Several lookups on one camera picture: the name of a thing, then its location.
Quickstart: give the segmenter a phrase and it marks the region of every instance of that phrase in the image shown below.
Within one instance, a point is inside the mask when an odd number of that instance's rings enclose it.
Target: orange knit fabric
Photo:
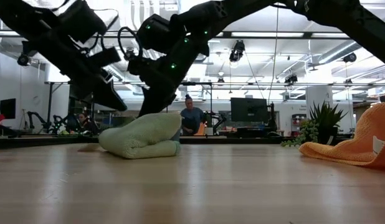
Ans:
[[[374,105],[360,117],[352,140],[336,146],[313,142],[303,144],[299,151],[311,158],[372,168],[385,168],[385,145],[378,155],[373,152],[373,136],[385,141],[385,103]]]

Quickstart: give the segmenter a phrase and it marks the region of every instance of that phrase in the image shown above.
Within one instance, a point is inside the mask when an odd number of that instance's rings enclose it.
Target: computer monitor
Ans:
[[[269,120],[266,99],[231,98],[231,120],[264,122]]]
[[[16,118],[16,99],[0,100],[0,115],[6,119]]]

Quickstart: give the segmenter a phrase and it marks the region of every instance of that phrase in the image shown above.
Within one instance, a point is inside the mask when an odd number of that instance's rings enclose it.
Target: white wall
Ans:
[[[128,110],[140,110],[141,101],[126,101]],[[208,101],[195,101],[194,105],[204,111],[211,109],[211,104]],[[185,108],[184,101],[175,101],[169,106],[170,111],[181,111]],[[339,103],[339,110],[343,110],[344,113],[349,112],[351,109],[351,115],[348,113],[339,123],[340,129],[343,129],[343,133],[349,133],[351,125],[356,127],[356,121],[353,118],[353,106],[348,103]],[[105,110],[102,106],[96,106],[97,110]],[[213,111],[230,111],[231,104],[229,101],[213,102]],[[279,112],[280,115],[280,127],[279,130],[284,130],[285,135],[289,136],[291,131],[291,118],[293,114],[306,114],[307,106],[304,101],[288,101],[288,102],[274,102],[274,110]]]
[[[16,118],[7,119],[3,125],[13,129],[24,128],[24,111],[38,112],[47,118],[49,86],[44,84],[45,72],[34,67],[21,67],[16,60],[0,53],[0,100],[16,99]],[[68,110],[69,86],[59,88],[53,95],[52,115]],[[34,126],[40,129],[40,121],[34,117]]]

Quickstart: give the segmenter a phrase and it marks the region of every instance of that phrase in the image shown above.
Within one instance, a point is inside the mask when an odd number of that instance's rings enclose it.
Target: ceiling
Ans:
[[[60,5],[59,0],[25,0],[30,4],[45,7],[55,7]],[[148,16],[154,12],[160,14],[165,19],[169,19],[171,15],[179,12],[187,11],[194,4],[204,2],[203,0],[87,0],[93,9],[122,9],[119,11],[120,20],[118,20],[111,30],[117,30],[121,26],[129,26],[137,30],[140,24]],[[385,0],[361,0],[361,4],[369,9],[373,14],[385,21]],[[97,14],[108,22],[116,13],[115,11],[106,11],[105,13],[97,12]],[[7,30],[5,24],[1,23],[0,30]],[[347,43],[345,39],[340,37],[339,30],[333,27],[325,27],[314,22],[308,21],[306,17],[295,14],[286,9],[277,9],[275,7],[267,7],[259,12],[251,14],[239,21],[230,24],[224,29],[224,32],[231,34],[231,38],[219,37],[209,42],[210,56],[204,63],[194,64],[188,74],[187,80],[199,82],[216,82],[218,78],[223,78],[225,85],[215,86],[214,98],[229,98],[234,95],[254,95],[256,97],[279,98],[280,94],[285,93],[285,88],[282,86],[274,86],[273,92],[270,93],[268,85],[260,85],[261,90],[257,85],[227,85],[227,82],[247,83],[255,82],[270,83],[284,82],[285,77],[291,74],[296,74],[298,82],[322,82],[322,83],[342,83],[349,77],[356,77],[355,83],[370,83],[385,80],[384,64],[376,57],[373,57],[364,49],[355,50],[358,59],[354,63],[340,62],[334,60],[326,65],[318,66],[317,71],[313,72],[310,63],[315,63],[316,59],[336,48],[342,48]],[[317,35],[325,35],[322,32],[334,32],[329,34],[329,39],[303,39],[303,38],[288,38],[290,33],[293,35],[302,32],[316,33]],[[238,65],[231,65],[229,55],[237,39],[241,39],[245,44],[245,54],[239,60]],[[17,37],[2,37],[0,38],[0,49],[6,54],[17,57],[21,52],[21,40]],[[133,39],[122,39],[124,47],[137,48]],[[111,37],[105,39],[106,46],[118,46],[117,40]],[[152,50],[145,52],[146,57],[158,58],[162,56]],[[47,63],[44,57],[37,56],[36,60],[40,63]],[[116,72],[120,72],[125,80],[138,81],[138,77],[134,77],[127,72],[127,62],[123,61],[113,65]],[[117,90],[125,99],[142,98],[140,94],[133,94],[136,88],[130,88],[129,85],[116,85]],[[229,89],[234,91],[232,95],[228,94]],[[356,87],[350,93],[366,96],[363,94],[369,87]],[[335,92],[343,90],[343,87],[334,87]],[[179,97],[183,97],[187,92],[190,92],[196,98],[205,97],[205,89],[202,87],[181,88]],[[304,93],[304,89],[294,90],[296,94]]]

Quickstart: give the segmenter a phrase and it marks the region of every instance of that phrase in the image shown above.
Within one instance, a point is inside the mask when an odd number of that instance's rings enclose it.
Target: person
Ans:
[[[79,114],[78,120],[83,131],[90,131],[92,134],[98,134],[97,127],[88,119],[87,113]]]
[[[181,128],[184,136],[193,136],[199,130],[201,123],[204,121],[204,112],[194,107],[193,99],[186,95],[186,108],[180,113],[182,119]]]

